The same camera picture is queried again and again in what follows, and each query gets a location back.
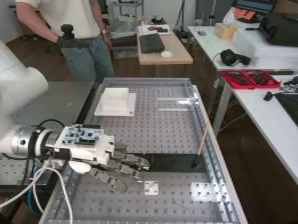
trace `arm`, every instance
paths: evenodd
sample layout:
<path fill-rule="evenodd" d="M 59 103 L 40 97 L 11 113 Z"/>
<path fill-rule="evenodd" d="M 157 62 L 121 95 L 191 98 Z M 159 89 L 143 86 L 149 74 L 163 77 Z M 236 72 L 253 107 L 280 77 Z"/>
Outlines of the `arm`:
<path fill-rule="evenodd" d="M 104 38 L 107 47 L 108 47 L 108 49 L 112 49 L 112 42 L 111 42 L 109 35 L 108 35 L 107 29 L 105 29 L 105 24 L 104 24 L 104 21 L 103 21 L 99 0 L 89 0 L 89 2 L 91 2 L 92 14 L 93 14 L 96 23 L 97 23 L 97 25 L 101 29 L 103 38 Z"/>
<path fill-rule="evenodd" d="M 93 14 L 96 23 L 97 23 L 101 31 L 107 30 L 105 29 L 105 24 L 103 22 L 101 8 L 100 8 L 99 1 L 97 0 L 89 0 L 89 2 L 91 2 L 91 9 L 92 9 L 92 14 Z"/>
<path fill-rule="evenodd" d="M 28 3 L 18 2 L 16 12 L 22 23 L 24 23 L 39 36 L 56 43 L 59 35 L 48 28 L 35 11 L 35 7 Z"/>

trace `jeans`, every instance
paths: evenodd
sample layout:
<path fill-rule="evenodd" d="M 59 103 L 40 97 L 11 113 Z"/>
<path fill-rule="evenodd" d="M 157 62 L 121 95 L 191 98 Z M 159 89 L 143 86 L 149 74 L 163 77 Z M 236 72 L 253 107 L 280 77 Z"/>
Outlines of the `jeans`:
<path fill-rule="evenodd" d="M 64 58 L 75 81 L 103 82 L 105 77 L 113 77 L 113 65 L 109 52 L 101 36 L 81 39 L 88 48 L 63 48 Z"/>

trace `black case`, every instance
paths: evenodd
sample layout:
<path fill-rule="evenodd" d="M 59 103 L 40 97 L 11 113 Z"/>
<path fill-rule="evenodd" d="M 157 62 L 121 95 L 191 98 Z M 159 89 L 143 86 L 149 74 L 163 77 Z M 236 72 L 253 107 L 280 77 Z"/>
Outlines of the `black case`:
<path fill-rule="evenodd" d="M 298 47 L 298 14 L 270 13 L 260 30 L 272 44 Z"/>

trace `monitor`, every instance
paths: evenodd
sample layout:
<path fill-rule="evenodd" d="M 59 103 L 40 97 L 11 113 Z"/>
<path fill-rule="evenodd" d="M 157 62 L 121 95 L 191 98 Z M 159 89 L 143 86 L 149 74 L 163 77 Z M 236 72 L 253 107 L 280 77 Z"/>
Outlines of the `monitor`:
<path fill-rule="evenodd" d="M 254 11 L 258 15 L 266 15 L 274 10 L 277 0 L 234 0 L 233 6 Z"/>

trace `red tray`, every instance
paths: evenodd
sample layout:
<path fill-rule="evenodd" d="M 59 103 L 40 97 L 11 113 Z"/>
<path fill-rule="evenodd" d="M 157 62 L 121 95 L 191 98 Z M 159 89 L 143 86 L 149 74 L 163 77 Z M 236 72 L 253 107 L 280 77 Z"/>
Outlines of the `red tray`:
<path fill-rule="evenodd" d="M 260 89 L 276 89 L 280 88 L 281 83 L 270 76 L 270 74 L 262 70 L 244 70 L 245 75 L 250 78 L 250 80 L 256 83 L 256 87 Z M 256 80 L 261 77 L 264 80 L 264 84 L 260 84 Z"/>
<path fill-rule="evenodd" d="M 242 71 L 238 70 L 225 70 L 221 72 L 221 75 L 227 82 L 230 84 L 233 89 L 254 89 L 256 83 L 249 78 L 248 75 L 244 74 Z"/>

